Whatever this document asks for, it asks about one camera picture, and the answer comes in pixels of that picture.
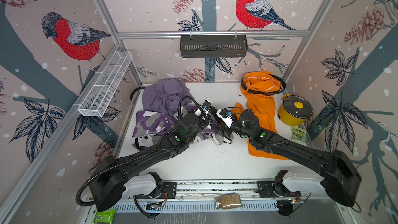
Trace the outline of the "lilac purple trousers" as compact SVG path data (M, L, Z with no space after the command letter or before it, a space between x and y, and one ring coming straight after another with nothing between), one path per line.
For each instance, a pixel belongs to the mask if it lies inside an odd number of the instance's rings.
M166 78L144 89L144 111L174 115L183 96L192 96L184 79Z

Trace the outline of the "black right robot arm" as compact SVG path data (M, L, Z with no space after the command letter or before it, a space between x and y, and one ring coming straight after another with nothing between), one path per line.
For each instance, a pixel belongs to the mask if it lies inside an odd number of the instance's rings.
M285 157L316 172L323 177L320 184L326 194L335 202L348 207L356 204L362 177L344 152L322 151L289 141L262 128L249 109L238 114L239 119L227 108L212 110L211 114L218 123L224 123L223 131L248 138L256 150Z

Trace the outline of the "black belt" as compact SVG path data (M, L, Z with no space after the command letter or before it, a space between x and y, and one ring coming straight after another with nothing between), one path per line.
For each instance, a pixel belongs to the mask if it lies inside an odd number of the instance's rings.
M240 86L245 92L264 96L280 94L286 89L286 83L280 77L270 74L245 76L242 78Z
M145 89L145 88L146 88L145 86L141 86L141 87L137 87L136 89L134 89L134 90L132 91L132 93L130 94L130 97L129 97L130 101L133 99L135 93L137 93L137 92L139 92L140 90L143 90L143 89Z

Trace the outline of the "purple camouflage trousers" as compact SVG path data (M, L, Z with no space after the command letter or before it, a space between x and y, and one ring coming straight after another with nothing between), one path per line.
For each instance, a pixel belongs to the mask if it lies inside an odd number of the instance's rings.
M139 151L149 148L154 145L159 138L177 123L177 114L171 116L165 113L139 111L136 114L136 126L133 131L132 138L134 139L133 146ZM210 118L210 125L201 131L194 143L204 140L210 140L216 145L231 144L231 137L222 137L217 134L214 128L216 121L214 117Z

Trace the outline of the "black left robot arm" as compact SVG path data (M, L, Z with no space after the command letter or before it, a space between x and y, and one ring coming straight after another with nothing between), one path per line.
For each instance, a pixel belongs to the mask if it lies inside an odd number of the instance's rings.
M209 125L207 114L211 101L206 100L199 105L191 96L184 96L182 99L191 100L200 114L189 112L182 117L179 112L178 123L154 145L129 156L118 159L108 156L103 159L94 174L76 193L75 200L79 206L95 205L99 212L110 209L127 193L126 184L129 180L145 169L176 157L189 148L197 134Z

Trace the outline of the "orange trousers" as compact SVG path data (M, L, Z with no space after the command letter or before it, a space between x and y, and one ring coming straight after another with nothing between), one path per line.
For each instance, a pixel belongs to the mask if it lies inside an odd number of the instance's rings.
M243 77L264 76L266 74L272 75L271 72L261 71L261 72L246 73ZM241 93L243 93L243 95L247 99L247 107L254 112L255 116L259 118L260 126L276 133L277 132L275 124L276 106L274 101L274 95L264 96L259 94L251 94L245 92L241 87L240 90Z

